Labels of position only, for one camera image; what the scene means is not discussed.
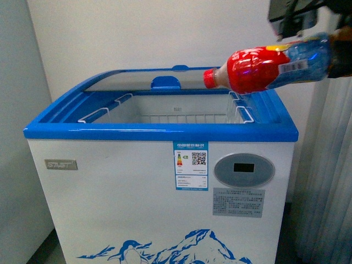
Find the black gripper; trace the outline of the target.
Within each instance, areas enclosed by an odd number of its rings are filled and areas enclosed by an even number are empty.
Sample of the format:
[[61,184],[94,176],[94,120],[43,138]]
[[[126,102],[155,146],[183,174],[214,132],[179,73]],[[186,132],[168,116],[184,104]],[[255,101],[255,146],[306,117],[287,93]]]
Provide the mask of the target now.
[[302,37],[304,30],[314,27],[318,22],[318,10],[328,8],[338,16],[337,30],[351,25],[351,1],[313,0],[313,1],[270,1],[268,21],[277,36],[277,41],[290,37]]

